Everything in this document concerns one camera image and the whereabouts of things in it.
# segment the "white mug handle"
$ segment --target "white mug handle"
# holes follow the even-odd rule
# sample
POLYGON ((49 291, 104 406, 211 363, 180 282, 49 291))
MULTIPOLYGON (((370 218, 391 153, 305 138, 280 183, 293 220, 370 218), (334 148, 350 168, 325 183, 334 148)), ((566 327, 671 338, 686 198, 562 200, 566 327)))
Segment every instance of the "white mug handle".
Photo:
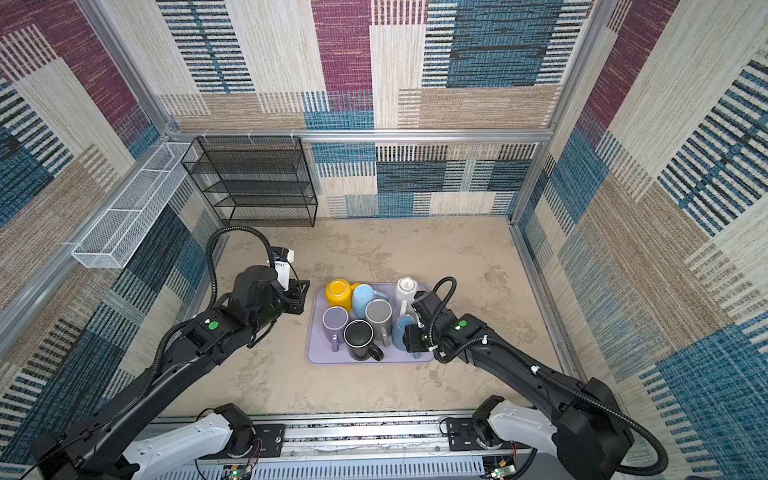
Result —
POLYGON ((386 328, 384 326, 382 326, 381 328, 382 328, 382 341, 384 342, 384 346, 392 345, 392 342, 389 339, 389 334, 386 332, 386 328))

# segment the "yellow mug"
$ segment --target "yellow mug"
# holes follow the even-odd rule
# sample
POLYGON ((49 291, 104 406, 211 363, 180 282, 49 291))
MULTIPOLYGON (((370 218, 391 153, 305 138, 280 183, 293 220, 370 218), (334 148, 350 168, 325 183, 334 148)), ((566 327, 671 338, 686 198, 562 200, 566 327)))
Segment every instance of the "yellow mug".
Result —
POLYGON ((326 286, 328 306, 342 306, 347 312, 352 311, 352 292, 359 283, 349 285, 349 282, 337 278, 326 286))

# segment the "mug handle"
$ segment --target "mug handle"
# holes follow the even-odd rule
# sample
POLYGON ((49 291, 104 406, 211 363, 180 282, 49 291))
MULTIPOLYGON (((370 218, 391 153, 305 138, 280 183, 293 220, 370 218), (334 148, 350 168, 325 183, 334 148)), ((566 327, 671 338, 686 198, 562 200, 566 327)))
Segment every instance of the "mug handle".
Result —
POLYGON ((384 346, 390 346, 392 345, 392 340, 389 338, 389 334, 386 332, 386 328, 382 326, 382 342, 384 342, 384 346))
POLYGON ((382 352, 379 346, 373 342, 368 345, 368 353, 370 353, 371 358, 377 362, 381 362, 384 359, 384 352, 382 352))

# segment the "black mesh shelf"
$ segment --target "black mesh shelf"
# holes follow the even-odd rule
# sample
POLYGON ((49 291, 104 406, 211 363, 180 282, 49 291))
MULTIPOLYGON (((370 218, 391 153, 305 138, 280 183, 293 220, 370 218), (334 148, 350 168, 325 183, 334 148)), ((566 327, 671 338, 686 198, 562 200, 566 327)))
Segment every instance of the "black mesh shelf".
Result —
POLYGON ((226 225, 315 224, 317 196, 298 138, 198 137, 182 164, 226 225))

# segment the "beige table surface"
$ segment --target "beige table surface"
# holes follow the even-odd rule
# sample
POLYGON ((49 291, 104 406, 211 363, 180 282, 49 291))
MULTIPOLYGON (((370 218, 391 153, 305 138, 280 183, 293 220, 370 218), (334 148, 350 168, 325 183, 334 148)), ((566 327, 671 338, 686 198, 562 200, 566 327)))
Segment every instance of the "beige table surface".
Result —
MULTIPOLYGON (((311 281, 304 314, 282 315, 257 348, 235 352, 164 415, 196 415, 228 402, 252 414, 474 409, 493 394, 529 405, 494 376, 460 360, 446 365, 310 364, 305 354, 311 299, 335 278, 394 282, 412 276, 433 286, 454 276, 458 289, 449 307, 457 316, 472 313, 528 355, 559 369, 502 217, 318 219, 314 228, 261 231, 272 245, 296 251, 296 271, 311 281)), ((231 234, 217 268, 219 294, 231 290, 239 272, 264 263, 264 247, 256 237, 231 234)))

